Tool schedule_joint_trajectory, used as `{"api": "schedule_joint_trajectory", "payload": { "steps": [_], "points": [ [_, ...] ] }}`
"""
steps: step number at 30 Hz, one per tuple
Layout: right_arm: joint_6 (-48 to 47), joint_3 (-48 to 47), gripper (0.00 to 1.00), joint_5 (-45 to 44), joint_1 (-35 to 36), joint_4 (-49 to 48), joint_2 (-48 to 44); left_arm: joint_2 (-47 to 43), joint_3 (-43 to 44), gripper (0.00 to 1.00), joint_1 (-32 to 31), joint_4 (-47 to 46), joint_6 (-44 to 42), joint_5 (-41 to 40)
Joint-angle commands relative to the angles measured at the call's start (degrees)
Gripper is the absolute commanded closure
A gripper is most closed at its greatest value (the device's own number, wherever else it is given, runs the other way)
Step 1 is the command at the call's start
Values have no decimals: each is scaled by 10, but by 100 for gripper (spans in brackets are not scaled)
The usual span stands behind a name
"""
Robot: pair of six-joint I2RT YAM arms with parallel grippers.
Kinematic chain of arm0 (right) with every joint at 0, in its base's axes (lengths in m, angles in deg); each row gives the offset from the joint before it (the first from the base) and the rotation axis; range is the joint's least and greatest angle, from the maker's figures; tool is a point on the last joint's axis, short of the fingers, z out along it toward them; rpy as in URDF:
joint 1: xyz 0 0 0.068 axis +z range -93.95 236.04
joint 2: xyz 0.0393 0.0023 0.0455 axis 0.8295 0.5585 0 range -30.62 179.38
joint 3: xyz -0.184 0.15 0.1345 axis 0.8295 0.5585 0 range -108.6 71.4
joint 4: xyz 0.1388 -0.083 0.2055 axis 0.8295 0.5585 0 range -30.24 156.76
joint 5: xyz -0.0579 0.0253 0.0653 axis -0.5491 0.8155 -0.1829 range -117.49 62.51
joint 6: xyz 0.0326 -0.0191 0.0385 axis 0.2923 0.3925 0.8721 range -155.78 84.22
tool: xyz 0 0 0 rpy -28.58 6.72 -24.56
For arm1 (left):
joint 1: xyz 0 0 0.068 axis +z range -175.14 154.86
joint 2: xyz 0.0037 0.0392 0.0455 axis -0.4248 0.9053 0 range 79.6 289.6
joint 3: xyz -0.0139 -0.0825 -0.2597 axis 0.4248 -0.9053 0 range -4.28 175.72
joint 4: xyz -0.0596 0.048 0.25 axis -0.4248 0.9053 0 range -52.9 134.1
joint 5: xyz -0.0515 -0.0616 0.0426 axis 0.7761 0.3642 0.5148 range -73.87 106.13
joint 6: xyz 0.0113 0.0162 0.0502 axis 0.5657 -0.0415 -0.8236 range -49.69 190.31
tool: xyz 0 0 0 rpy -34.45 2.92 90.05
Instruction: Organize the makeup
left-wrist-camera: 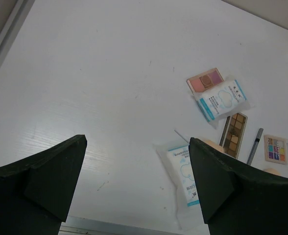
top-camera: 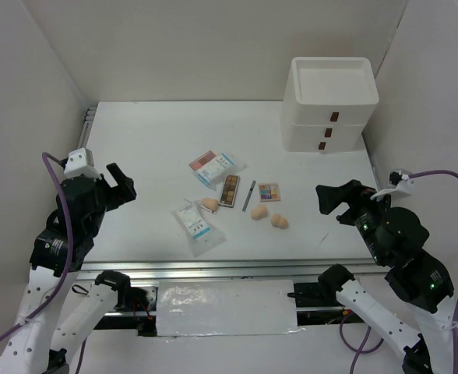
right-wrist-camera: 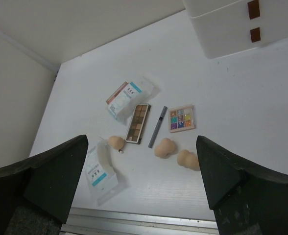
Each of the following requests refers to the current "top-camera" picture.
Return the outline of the white drawer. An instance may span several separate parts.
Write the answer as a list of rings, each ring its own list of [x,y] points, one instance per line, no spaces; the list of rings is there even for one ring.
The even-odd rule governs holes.
[[[300,139],[345,139],[356,140],[364,125],[282,125],[281,130],[283,137],[291,141],[298,141]]]

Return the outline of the glitter eyeshadow palette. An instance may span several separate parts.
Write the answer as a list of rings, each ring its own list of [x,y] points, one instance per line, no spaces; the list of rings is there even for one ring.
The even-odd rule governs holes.
[[[261,203],[280,200],[280,188],[277,183],[259,183],[259,201]]]

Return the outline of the beige makeup sponge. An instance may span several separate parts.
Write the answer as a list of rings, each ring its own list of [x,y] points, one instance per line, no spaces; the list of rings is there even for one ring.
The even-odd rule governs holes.
[[[286,230],[289,227],[287,219],[278,213],[271,217],[271,224],[273,227],[279,228],[281,230]]]
[[[266,218],[268,216],[269,212],[266,208],[266,206],[259,205],[256,208],[254,208],[251,212],[251,218],[255,221],[262,220],[263,218]]]
[[[210,208],[211,210],[217,210],[219,203],[216,199],[205,198],[201,202],[204,206]]]

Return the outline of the pink blush palette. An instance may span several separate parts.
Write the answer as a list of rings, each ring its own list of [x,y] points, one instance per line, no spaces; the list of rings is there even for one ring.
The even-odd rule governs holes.
[[[210,162],[213,158],[215,158],[215,156],[216,156],[216,154],[212,150],[209,150],[206,153],[204,153],[202,156],[200,156],[200,157],[196,158],[194,161],[192,161],[189,164],[189,167],[193,171],[197,171],[202,166],[204,166],[205,164]]]

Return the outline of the brown eyeshadow palette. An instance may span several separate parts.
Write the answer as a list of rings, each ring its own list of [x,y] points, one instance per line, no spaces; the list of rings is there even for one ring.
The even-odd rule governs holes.
[[[221,189],[219,206],[233,208],[238,191],[240,177],[238,175],[228,175]]]

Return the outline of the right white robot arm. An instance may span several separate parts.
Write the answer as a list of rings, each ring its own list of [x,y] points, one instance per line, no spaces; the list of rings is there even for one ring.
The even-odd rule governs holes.
[[[385,280],[409,305],[418,328],[384,308],[340,264],[319,276],[319,297],[362,318],[398,354],[403,372],[458,373],[458,289],[444,264],[425,251],[429,232],[417,215],[391,205],[391,195],[410,183],[409,175],[401,175],[382,191],[357,180],[338,187],[317,185],[315,190],[323,215],[347,204],[337,221],[357,228],[375,263],[388,268]]]

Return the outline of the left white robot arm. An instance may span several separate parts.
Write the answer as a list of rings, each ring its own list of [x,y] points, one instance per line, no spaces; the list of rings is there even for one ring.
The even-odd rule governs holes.
[[[147,312],[146,291],[134,288],[129,276],[105,270],[70,316],[59,319],[104,215],[136,199],[134,181],[117,164],[107,170],[115,186],[103,175],[79,175],[58,185],[57,208],[34,241],[15,325],[0,336],[7,343],[0,373],[67,373],[77,349],[109,310]]]

